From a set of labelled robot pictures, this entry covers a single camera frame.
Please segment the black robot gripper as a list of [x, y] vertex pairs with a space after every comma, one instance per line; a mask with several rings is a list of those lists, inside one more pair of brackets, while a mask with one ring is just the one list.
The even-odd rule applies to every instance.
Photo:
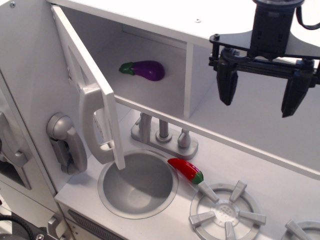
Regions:
[[289, 34], [284, 53], [251, 49], [252, 31], [214, 34], [209, 38], [209, 65], [216, 71], [220, 100], [229, 106], [235, 95], [238, 72], [288, 79], [281, 105], [282, 117], [293, 116], [309, 88], [320, 83], [320, 48]]

